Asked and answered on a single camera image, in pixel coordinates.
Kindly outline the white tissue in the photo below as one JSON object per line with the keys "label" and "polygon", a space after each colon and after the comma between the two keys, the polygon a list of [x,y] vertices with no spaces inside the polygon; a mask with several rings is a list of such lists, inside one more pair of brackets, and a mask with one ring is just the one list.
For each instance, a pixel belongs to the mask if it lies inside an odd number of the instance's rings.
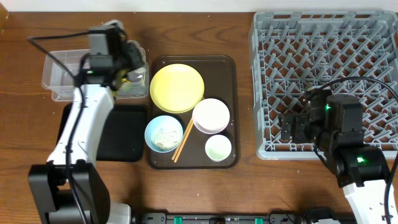
{"label": "white tissue", "polygon": [[127,74],[127,79],[131,83],[137,83],[144,79],[146,69],[144,67],[133,70]]}

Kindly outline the yellow green wrapper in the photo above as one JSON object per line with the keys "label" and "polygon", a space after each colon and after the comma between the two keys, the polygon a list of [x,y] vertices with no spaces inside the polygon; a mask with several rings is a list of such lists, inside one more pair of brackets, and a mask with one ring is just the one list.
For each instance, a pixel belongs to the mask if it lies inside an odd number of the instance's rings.
{"label": "yellow green wrapper", "polygon": [[146,77],[137,83],[131,83],[127,79],[127,74],[122,79],[122,85],[120,89],[120,94],[122,95],[143,95],[146,92]]}

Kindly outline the light blue bowl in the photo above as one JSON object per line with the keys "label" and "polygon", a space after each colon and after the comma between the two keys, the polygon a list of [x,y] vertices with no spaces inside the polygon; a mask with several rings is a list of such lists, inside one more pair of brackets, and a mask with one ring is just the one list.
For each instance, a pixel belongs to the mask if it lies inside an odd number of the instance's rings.
{"label": "light blue bowl", "polygon": [[152,151],[170,152],[182,142],[183,128],[180,122],[172,116],[158,116],[146,126],[144,139]]}

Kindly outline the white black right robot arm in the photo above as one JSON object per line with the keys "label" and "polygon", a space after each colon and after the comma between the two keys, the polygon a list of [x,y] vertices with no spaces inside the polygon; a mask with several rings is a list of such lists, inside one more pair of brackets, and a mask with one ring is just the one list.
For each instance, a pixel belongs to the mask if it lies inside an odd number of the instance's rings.
{"label": "white black right robot arm", "polygon": [[357,223],[397,223],[394,174],[382,150],[364,143],[359,98],[329,89],[307,91],[304,97],[308,113],[278,116],[281,138],[314,145],[315,154],[343,189]]}

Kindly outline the white green cup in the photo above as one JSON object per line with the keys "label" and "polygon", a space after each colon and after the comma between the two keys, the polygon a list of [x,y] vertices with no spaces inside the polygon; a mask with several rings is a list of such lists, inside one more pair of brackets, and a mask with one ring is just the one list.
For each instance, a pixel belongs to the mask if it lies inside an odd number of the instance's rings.
{"label": "white green cup", "polygon": [[225,160],[231,154],[231,151],[230,140],[220,134],[210,137],[205,143],[206,155],[214,162]]}

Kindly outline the rice leftovers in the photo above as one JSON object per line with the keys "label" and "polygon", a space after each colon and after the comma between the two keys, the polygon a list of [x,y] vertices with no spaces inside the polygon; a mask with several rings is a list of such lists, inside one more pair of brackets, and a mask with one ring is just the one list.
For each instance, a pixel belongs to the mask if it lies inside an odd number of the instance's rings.
{"label": "rice leftovers", "polygon": [[169,151],[178,146],[180,134],[181,132],[178,129],[157,128],[151,137],[151,141],[158,150]]}

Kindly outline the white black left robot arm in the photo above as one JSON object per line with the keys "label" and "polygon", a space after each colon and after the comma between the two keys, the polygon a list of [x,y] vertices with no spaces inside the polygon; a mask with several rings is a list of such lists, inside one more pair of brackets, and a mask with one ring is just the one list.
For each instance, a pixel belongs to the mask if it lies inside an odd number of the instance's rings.
{"label": "white black left robot arm", "polygon": [[72,108],[46,163],[28,174],[42,223],[132,223],[132,208],[112,202],[96,170],[100,138],[115,94],[130,72],[145,72],[141,46],[133,40],[92,40],[72,75]]}

